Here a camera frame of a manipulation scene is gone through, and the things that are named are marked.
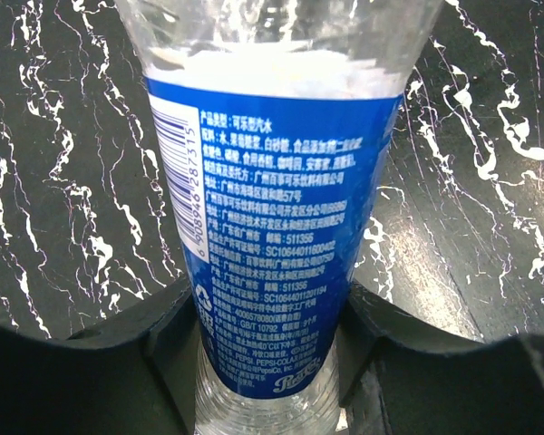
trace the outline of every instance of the plastic bottle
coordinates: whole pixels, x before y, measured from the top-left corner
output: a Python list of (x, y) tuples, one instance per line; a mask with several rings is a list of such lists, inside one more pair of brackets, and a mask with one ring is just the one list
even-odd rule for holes
[(332, 434), (333, 344), (442, 0), (116, 0), (202, 326), (199, 435)]

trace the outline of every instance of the table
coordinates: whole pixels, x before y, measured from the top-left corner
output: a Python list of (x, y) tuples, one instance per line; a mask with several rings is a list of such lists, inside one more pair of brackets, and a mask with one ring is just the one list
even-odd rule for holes
[[(184, 274), (111, 0), (0, 1), (0, 324), (65, 338)], [(544, 333), (544, 0), (447, 0), (355, 277), (480, 341)]]

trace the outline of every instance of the barcode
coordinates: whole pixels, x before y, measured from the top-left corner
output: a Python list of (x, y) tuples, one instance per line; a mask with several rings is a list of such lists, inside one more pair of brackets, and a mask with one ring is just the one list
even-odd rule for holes
[(150, 95), (180, 239), (209, 263), (199, 111)]

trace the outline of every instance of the black marble surface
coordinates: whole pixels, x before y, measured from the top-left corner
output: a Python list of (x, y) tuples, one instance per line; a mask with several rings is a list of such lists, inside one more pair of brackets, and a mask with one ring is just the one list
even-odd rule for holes
[[(447, 0), (356, 278), (482, 341), (544, 333), (544, 0)], [(64, 338), (183, 274), (111, 0), (0, 1), (0, 324)]]

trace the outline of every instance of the bottle label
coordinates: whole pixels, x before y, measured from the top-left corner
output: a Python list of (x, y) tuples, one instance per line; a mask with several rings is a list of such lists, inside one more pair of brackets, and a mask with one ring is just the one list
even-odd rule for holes
[(148, 85), (214, 370), (246, 397), (299, 392), (332, 344), (400, 97)]

